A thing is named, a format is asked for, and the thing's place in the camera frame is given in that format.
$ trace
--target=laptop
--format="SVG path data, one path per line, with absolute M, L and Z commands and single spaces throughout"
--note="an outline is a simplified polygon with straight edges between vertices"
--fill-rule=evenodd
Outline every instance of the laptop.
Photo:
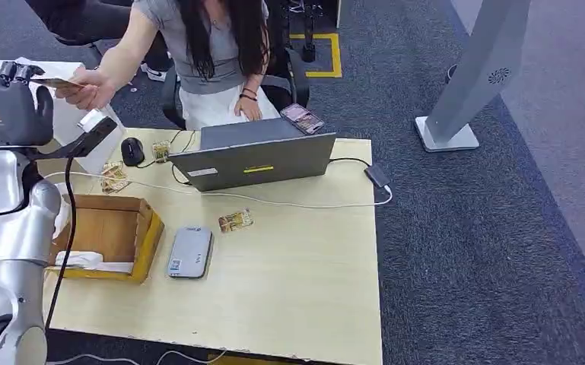
M 285 119 L 204 127 L 200 151 L 169 161 L 199 191 L 233 188 L 326 173 L 335 133 L 304 135 Z

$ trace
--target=yellow sticker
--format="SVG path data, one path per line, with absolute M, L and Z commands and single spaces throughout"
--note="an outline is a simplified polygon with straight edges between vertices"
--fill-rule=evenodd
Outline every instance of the yellow sticker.
M 273 170 L 273 166 L 260 166 L 260 167 L 250 167 L 249 169 L 243 170 L 244 173 L 258 173 L 261 171 Z

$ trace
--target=black cable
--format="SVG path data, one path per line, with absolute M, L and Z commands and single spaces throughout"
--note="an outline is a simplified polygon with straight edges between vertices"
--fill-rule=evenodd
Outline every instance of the black cable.
M 370 167 L 370 163 L 360 159 L 360 158 L 356 158 L 356 157 L 340 157 L 340 158 L 331 158 L 329 163 L 335 162 L 335 161 L 359 161 L 361 163 L 366 164 L 366 166 Z
M 178 138 L 178 136 L 180 135 L 180 133 L 182 133 L 183 131 L 184 131 L 184 129 L 180 129 L 180 130 L 179 130 L 179 131 L 176 133 L 176 135 L 174 135 L 174 137 L 173 137 L 173 138 L 171 138 L 171 142 L 169 142 L 169 143 L 170 143 L 170 144 L 171 144 L 171 143 L 173 143 L 173 141 L 175 141 L 175 140 L 176 140 L 176 138 Z
M 191 142 L 193 141 L 193 136 L 196 134 L 196 131 L 192 132 L 192 134 L 189 136 L 189 140 L 187 141 L 186 146 L 180 151 L 180 152 L 184 152 L 186 151 L 187 148 L 189 148 L 189 146 L 191 145 Z M 176 165 L 173 164 L 173 162 L 171 163 L 171 175 L 173 175 L 173 179 L 176 180 L 177 183 L 181 184 L 181 185 L 187 185 L 187 186 L 191 186 L 191 183 L 188 181 L 180 181 L 178 180 L 178 178 L 176 177 Z
M 154 164 L 154 163 L 155 163 L 155 160 L 153 160 L 153 161 L 152 161 L 152 162 L 150 162 L 150 163 L 147 163 L 147 164 L 146 164 L 146 165 L 144 165 L 144 166 L 136 166 L 136 167 L 137 167 L 137 168 L 139 168 L 139 169 L 144 169 L 144 168 L 147 168 L 147 167 L 151 166 L 151 165 L 152 165 L 152 164 Z
M 73 157 L 69 157 L 66 161 L 66 170 L 64 172 L 64 179 L 66 182 L 66 190 L 68 190 L 68 199 L 71 202 L 71 230 L 68 236 L 68 245 L 66 245 L 66 254 L 64 256 L 64 262 L 62 262 L 62 268 L 59 270 L 59 277 L 57 278 L 57 284 L 55 285 L 55 292 L 52 293 L 52 300 L 50 301 L 50 308 L 48 310 L 48 317 L 46 318 L 46 331 L 50 329 L 50 320 L 55 312 L 55 305 L 57 304 L 57 297 L 59 295 L 59 287 L 62 286 L 62 279 L 64 278 L 64 272 L 66 271 L 66 265 L 68 264 L 68 256 L 72 249 L 72 241 L 75 239 L 75 230 L 77 229 L 77 204 L 75 203 L 75 194 L 72 192 L 72 186 L 70 183 L 70 170 L 72 167 Z

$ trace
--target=woman's hand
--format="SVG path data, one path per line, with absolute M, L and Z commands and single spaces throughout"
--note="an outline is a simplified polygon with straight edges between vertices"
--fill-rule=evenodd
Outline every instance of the woman's hand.
M 246 97 L 239 98 L 238 102 L 236 103 L 236 107 L 234 107 L 234 113 L 236 113 L 236 116 L 240 116 L 241 111 L 245 113 L 245 116 L 250 121 L 262 119 L 259 103 L 255 100 L 251 100 Z
M 65 98 L 67 102 L 82 110 L 104 108 L 116 92 L 113 82 L 97 70 L 80 67 L 75 71 L 71 82 L 84 87 L 61 87 L 57 89 L 55 96 L 59 99 Z

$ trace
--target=gray top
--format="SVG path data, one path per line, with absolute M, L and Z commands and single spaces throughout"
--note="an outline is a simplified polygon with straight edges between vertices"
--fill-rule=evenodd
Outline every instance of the gray top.
M 269 12 L 265 0 L 262 3 L 263 14 L 267 19 Z M 208 19 L 203 19 L 208 29 L 211 29 L 209 46 L 215 65 L 215 76 L 205 80 L 194 67 L 189 55 L 185 24 L 180 17 L 176 0 L 135 0 L 133 6 L 146 15 L 162 33 L 184 91 L 191 94 L 215 94 L 246 81 L 240 70 L 238 46 L 230 26 L 212 27 Z

